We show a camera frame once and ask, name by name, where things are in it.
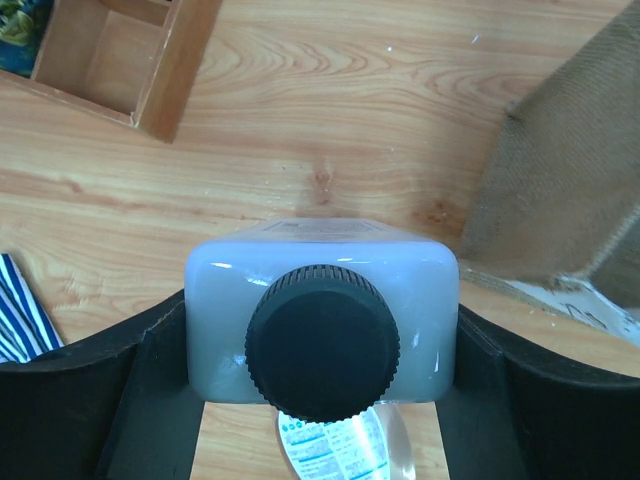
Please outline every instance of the wooden box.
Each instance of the wooden box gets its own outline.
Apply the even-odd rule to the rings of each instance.
[[[56,0],[27,79],[0,80],[171,142],[222,0]]]

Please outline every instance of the striped fabric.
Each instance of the striped fabric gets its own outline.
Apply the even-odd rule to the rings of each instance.
[[[62,346],[12,258],[0,255],[0,362],[27,363]]]

